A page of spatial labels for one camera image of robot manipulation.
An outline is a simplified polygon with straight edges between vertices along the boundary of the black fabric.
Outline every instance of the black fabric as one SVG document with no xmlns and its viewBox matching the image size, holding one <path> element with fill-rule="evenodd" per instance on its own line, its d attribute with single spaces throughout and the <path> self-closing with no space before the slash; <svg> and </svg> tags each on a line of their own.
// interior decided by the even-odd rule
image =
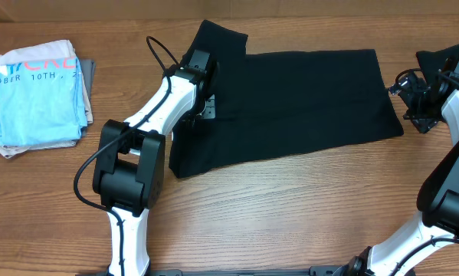
<svg viewBox="0 0 459 276">
<path fill-rule="evenodd" d="M 209 91 L 216 118 L 175 126 L 177 177 L 403 134 L 374 50 L 246 55 L 247 38 L 202 22 L 189 53 L 208 51 L 220 63 Z"/>
<path fill-rule="evenodd" d="M 457 55 L 459 55 L 459 44 L 436 52 L 417 52 L 416 58 L 427 84 L 433 84 L 435 82 L 435 78 L 437 77 L 438 70 L 444 68 L 445 61 L 448 58 Z"/>
</svg>

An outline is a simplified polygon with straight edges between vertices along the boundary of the wooden table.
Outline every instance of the wooden table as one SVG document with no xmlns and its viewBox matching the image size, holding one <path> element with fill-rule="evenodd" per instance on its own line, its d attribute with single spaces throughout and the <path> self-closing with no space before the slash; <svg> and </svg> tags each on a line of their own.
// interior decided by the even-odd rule
<svg viewBox="0 0 459 276">
<path fill-rule="evenodd" d="M 200 22 L 0 24 L 0 54 L 66 38 L 79 57 L 97 62 L 95 123 L 85 139 L 70 149 L 0 157 L 0 275 L 107 268 L 107 215 L 76 199 L 74 174 L 97 149 L 102 125 L 135 113 L 159 88 L 161 70 L 146 36 L 180 58 Z M 249 34 L 249 54 L 374 48 L 387 86 L 398 72 L 418 66 L 416 51 L 459 43 L 459 16 L 450 15 L 215 22 Z M 392 101 L 400 117 L 405 106 L 398 97 Z M 443 123 L 427 135 L 408 121 L 402 125 L 402 137 L 228 166 L 188 179 L 175 178 L 166 165 L 161 198 L 149 214 L 152 267 L 200 271 L 348 262 L 410 219 L 421 184 L 452 146 Z M 90 166 L 83 174 L 80 190 L 98 202 L 92 172 Z M 459 246 L 435 253 L 417 272 L 459 275 Z"/>
</svg>

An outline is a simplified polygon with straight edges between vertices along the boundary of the brown background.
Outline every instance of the brown background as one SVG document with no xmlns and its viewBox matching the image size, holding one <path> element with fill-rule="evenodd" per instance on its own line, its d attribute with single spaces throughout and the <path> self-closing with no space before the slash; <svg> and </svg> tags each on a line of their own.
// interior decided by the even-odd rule
<svg viewBox="0 0 459 276">
<path fill-rule="evenodd" d="M 459 15 L 215 21 L 249 34 L 249 54 L 374 48 L 386 85 L 399 71 L 417 66 L 416 51 L 459 43 Z M 96 150 L 102 125 L 132 115 L 157 91 L 161 70 L 145 36 L 158 38 L 180 58 L 199 24 L 199 19 L 0 24 L 0 54 L 66 38 L 79 57 L 98 63 L 95 123 L 85 139 L 70 149 L 0 158 L 0 275 L 107 268 L 107 215 L 75 198 L 72 179 Z M 401 116 L 404 104 L 398 97 L 392 101 Z M 360 123 L 352 114 L 344 120 Z M 228 166 L 188 179 L 176 179 L 166 169 L 161 198 L 149 214 L 153 268 L 308 268 L 348 262 L 415 213 L 421 184 L 451 148 L 444 124 L 427 135 L 408 121 L 402 125 L 402 137 Z M 83 174 L 80 189 L 98 200 L 91 190 L 92 171 L 91 166 Z M 435 253 L 417 271 L 459 275 L 459 246 Z"/>
<path fill-rule="evenodd" d="M 0 0 L 0 21 L 459 15 L 459 0 Z"/>
</svg>

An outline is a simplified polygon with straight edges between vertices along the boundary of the light blue paper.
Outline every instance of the light blue paper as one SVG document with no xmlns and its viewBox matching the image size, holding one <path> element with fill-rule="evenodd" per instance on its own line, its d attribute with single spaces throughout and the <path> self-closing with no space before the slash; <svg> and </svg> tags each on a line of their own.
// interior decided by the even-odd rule
<svg viewBox="0 0 459 276">
<path fill-rule="evenodd" d="M 76 57 L 0 67 L 0 146 L 78 140 L 87 126 Z"/>
</svg>

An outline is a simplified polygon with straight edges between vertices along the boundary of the wood grain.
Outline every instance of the wood grain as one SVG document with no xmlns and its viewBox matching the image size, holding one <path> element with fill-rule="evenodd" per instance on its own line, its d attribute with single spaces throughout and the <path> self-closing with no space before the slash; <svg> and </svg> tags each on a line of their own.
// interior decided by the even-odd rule
<svg viewBox="0 0 459 276">
<path fill-rule="evenodd" d="M 215 22 L 249 34 L 249 54 L 374 48 L 386 85 L 399 71 L 418 66 L 416 51 L 459 43 L 459 15 Z M 76 199 L 72 179 L 96 150 L 102 125 L 135 113 L 158 89 L 161 70 L 145 36 L 158 38 L 180 58 L 199 24 L 0 24 L 0 54 L 66 38 L 80 57 L 94 58 L 98 66 L 95 123 L 85 139 L 70 149 L 0 158 L 0 275 L 69 275 L 107 268 L 107 215 Z M 392 102 L 400 117 L 404 104 L 398 97 Z M 421 184 L 451 148 L 443 123 L 427 135 L 408 121 L 402 125 L 402 137 L 243 163 L 188 179 L 177 179 L 166 169 L 162 196 L 149 214 L 153 268 L 308 268 L 348 262 L 415 213 Z M 168 140 L 167 155 L 170 146 Z M 92 172 L 93 166 L 83 174 L 80 189 L 98 201 Z M 417 271 L 459 275 L 459 246 L 435 253 Z"/>
</svg>

